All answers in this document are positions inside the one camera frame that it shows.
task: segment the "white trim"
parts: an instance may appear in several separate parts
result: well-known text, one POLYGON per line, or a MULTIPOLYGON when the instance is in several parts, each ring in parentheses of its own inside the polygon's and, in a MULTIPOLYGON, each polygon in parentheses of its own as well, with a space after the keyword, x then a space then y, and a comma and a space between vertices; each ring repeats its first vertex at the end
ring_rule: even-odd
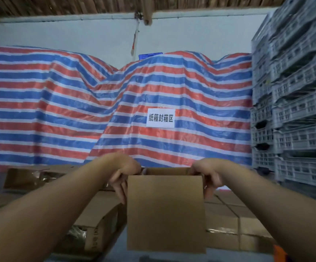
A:
MULTIPOLYGON (((202 9, 202 10, 195 10, 195 11, 159 11, 159 12, 153 13, 152 19, 180 18, 180 17, 207 17, 207 16, 266 15, 275 10, 276 8, 242 8, 242 9, 202 9)), ((5 17, 5 18, 0 19, 0 23, 100 20, 100 19, 133 19, 134 20, 134 13, 98 13, 98 14, 93 14, 93 15, 5 17)))

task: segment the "white paper sign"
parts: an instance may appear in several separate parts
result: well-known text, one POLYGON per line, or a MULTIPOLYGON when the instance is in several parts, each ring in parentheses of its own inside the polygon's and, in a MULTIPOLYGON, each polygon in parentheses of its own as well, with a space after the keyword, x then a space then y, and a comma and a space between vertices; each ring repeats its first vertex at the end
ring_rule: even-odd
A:
POLYGON ((175 109, 149 108, 147 111, 146 127, 174 128, 175 127, 175 109))

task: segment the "wall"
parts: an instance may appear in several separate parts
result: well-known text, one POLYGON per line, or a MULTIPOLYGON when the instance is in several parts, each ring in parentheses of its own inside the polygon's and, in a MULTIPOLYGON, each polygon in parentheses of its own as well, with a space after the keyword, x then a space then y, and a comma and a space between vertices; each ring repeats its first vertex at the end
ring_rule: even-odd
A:
POLYGON ((196 51, 211 60, 251 52, 251 40, 266 15, 155 19, 140 24, 136 54, 196 51))
MULTIPOLYGON (((201 52, 212 60, 251 52, 251 39, 269 11, 273 9, 155 13, 152 26, 139 24, 136 60, 139 54, 178 50, 201 52)), ((132 17, 105 14, 4 19, 0 23, 0 45, 81 52, 121 68, 132 61, 130 51, 136 30, 132 17)))

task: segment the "wooden ceiling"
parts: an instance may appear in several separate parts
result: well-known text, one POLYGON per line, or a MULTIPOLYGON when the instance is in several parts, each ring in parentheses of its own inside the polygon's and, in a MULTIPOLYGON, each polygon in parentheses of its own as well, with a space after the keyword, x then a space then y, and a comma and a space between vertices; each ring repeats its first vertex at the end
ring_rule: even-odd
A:
POLYGON ((0 0, 1 17, 279 6, 284 0, 0 0))

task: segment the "forearm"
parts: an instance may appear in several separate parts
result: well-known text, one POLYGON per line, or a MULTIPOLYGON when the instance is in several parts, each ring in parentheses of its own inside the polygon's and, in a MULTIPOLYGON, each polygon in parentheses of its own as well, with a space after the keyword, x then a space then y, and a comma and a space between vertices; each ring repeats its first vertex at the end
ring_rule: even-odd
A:
POLYGON ((42 261, 48 256, 115 171, 111 156, 98 158, 0 209, 0 261, 42 261))
POLYGON ((273 184, 236 163, 215 163, 223 182, 295 261, 316 261, 315 200, 273 184))

